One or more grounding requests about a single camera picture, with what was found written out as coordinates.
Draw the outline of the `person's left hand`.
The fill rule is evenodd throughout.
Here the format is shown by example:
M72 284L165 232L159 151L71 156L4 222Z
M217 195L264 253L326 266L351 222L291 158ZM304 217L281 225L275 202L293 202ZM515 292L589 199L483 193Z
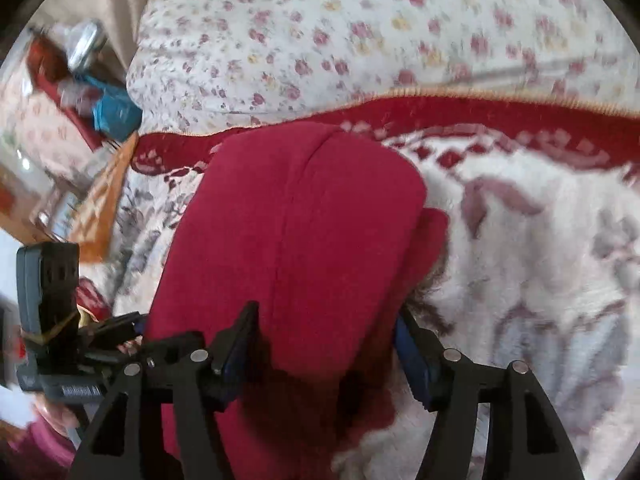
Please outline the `person's left hand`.
M143 337L137 336L136 339L120 344L117 349L127 356L132 356L139 350L142 342ZM34 407L35 413L41 416L55 432L63 437L69 438L70 430L80 427L76 414L70 408L48 400L42 393L36 395Z

